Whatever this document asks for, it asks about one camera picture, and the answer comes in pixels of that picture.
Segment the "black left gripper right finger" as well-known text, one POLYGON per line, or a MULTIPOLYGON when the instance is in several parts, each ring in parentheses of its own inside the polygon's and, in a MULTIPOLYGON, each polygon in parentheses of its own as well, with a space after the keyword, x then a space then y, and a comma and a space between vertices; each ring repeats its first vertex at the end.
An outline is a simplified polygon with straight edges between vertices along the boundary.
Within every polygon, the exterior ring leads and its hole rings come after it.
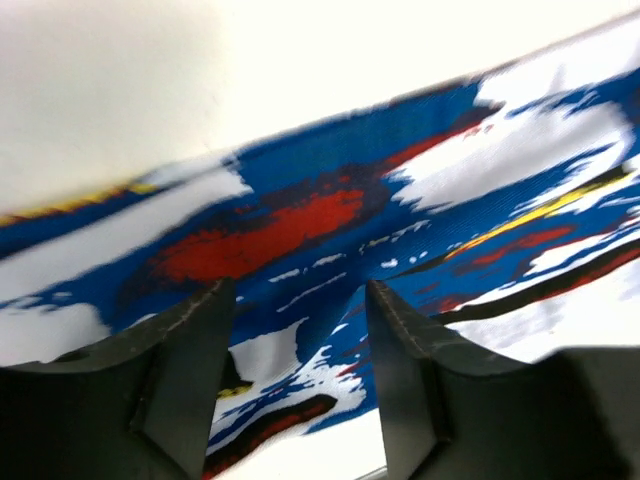
POLYGON ((392 479, 635 479, 639 352, 572 348, 533 364, 366 288, 366 320, 392 479))

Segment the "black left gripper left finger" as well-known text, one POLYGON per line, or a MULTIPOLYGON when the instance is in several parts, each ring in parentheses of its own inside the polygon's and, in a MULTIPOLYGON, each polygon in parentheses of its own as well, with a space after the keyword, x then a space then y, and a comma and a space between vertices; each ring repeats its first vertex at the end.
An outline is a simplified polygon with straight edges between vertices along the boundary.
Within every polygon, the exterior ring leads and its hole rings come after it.
POLYGON ((235 287, 49 363, 1 371, 5 479, 197 479, 227 357, 235 287))

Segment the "blue white red patterned trousers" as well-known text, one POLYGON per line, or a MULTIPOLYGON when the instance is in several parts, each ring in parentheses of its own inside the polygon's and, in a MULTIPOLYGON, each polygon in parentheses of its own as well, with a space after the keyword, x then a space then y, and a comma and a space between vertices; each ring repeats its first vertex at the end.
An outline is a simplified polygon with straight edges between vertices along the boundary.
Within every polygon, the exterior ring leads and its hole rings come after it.
POLYGON ((639 352, 639 71, 513 68, 1 221, 1 371, 229 279, 202 474, 379 413, 366 288, 533 364, 639 352))

